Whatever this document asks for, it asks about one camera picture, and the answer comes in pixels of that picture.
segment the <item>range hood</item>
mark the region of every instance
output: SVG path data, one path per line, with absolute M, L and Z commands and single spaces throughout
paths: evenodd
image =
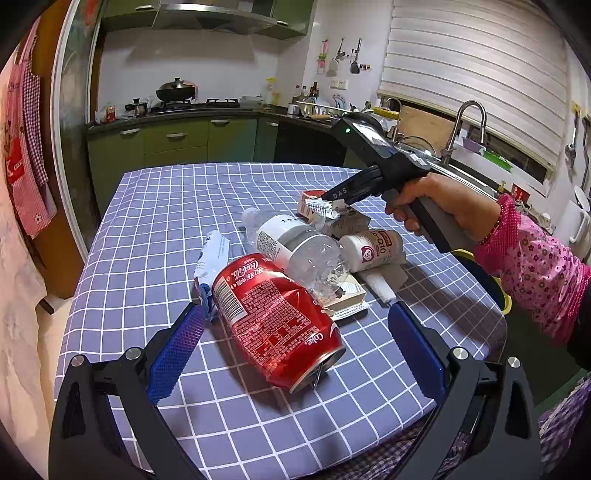
M 251 35 L 280 24 L 281 22 L 273 18 L 231 8 L 160 3 L 152 28 L 156 30 L 219 30 Z

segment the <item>hand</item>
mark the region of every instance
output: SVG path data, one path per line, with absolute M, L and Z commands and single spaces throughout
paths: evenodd
M 404 222 L 406 229 L 417 236 L 420 236 L 420 225 L 416 219 L 407 218 L 400 207 L 419 197 L 429 197 L 439 208 L 453 215 L 475 242 L 487 237 L 501 214 L 501 207 L 494 200 L 444 175 L 429 173 L 426 177 L 406 182 L 396 204 L 386 205 L 386 215 L 393 213 L 397 221 Z

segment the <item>window blind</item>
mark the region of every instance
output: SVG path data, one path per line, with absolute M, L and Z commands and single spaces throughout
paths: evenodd
M 380 93 L 455 115 L 481 102 L 487 131 L 556 168 L 567 115 L 566 45 L 522 0 L 394 0 Z M 479 124 L 480 113 L 465 119 Z

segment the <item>purple grid tablecloth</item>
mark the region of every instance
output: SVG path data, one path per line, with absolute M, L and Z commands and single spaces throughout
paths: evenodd
M 327 189 L 353 170 L 285 164 L 148 168 L 124 175 L 90 250 L 72 304 L 57 371 L 82 352 L 92 362 L 144 346 L 190 299 L 202 240 L 218 228 L 232 259 L 250 252 L 242 211 L 295 211 L 300 192 Z M 400 297 L 450 346 L 498 356 L 503 315 L 450 255 L 406 233 L 370 198 L 356 207 L 372 227 L 403 237 L 409 280 Z M 339 323 L 346 355 L 315 391 L 270 387 L 215 319 L 171 397 L 159 404 L 183 448 L 212 480 L 298 478 L 341 463 L 411 425 L 434 407 L 417 387 L 387 330 L 387 309 L 368 292 L 368 312 Z M 113 411 L 137 465 L 149 469 L 118 398 Z

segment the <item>cutting board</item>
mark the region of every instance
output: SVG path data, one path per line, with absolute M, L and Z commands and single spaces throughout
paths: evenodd
M 399 133 L 402 132 L 405 137 L 423 137 L 435 148 L 437 156 L 445 147 L 453 130 L 452 121 L 409 106 L 402 107 L 399 122 Z

